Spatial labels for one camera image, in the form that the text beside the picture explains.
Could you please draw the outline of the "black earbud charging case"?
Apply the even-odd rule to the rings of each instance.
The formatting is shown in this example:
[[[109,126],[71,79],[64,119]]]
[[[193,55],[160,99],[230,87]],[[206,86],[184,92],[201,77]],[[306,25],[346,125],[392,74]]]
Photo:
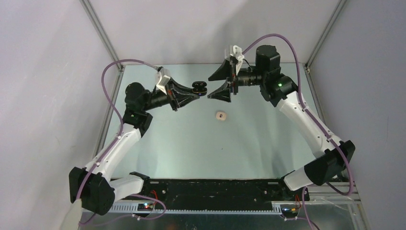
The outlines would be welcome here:
[[[195,81],[192,83],[192,93],[198,96],[207,94],[207,83],[205,81]]]

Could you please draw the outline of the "beige earbud charging case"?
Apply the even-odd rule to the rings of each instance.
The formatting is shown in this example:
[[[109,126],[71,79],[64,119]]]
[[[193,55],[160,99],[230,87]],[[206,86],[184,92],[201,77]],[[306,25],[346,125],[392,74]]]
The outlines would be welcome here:
[[[224,111],[217,111],[215,114],[215,117],[219,121],[226,121],[227,119],[227,113]]]

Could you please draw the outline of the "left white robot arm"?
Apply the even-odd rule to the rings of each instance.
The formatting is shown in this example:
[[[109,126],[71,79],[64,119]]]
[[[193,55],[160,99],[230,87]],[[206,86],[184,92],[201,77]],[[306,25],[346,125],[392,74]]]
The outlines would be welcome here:
[[[72,204],[98,215],[105,215],[113,203],[135,195],[147,199],[151,186],[144,176],[130,173],[112,180],[118,164],[147,132],[153,116],[149,110],[170,105],[173,111],[206,95],[205,81],[195,81],[186,87],[170,78],[163,88],[156,85],[150,91],[139,82],[129,84],[125,89],[125,112],[119,116],[120,124],[116,136],[84,167],[74,167],[69,173],[69,191]]]

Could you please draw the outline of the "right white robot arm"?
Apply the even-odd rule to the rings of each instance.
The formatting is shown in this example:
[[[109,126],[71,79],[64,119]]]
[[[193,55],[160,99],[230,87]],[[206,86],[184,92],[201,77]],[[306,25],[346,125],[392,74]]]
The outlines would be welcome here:
[[[231,95],[236,95],[239,87],[259,86],[264,100],[297,125],[315,157],[315,160],[283,177],[278,188],[279,196],[291,200],[298,189],[311,184],[323,185],[345,170],[355,151],[354,144],[350,140],[342,141],[315,117],[298,85],[281,73],[280,54],[276,47],[259,46],[252,67],[244,68],[244,59],[239,46],[229,47],[222,65],[208,79],[224,80],[224,84],[208,98],[230,102]]]

